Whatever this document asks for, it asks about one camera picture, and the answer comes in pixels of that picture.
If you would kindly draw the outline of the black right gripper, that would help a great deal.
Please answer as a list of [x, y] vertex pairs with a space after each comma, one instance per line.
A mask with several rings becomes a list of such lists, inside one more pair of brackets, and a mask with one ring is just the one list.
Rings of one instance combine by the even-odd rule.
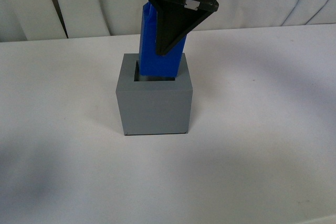
[[219, 7], [217, 0], [149, 0], [157, 11], [156, 53], [164, 56]]

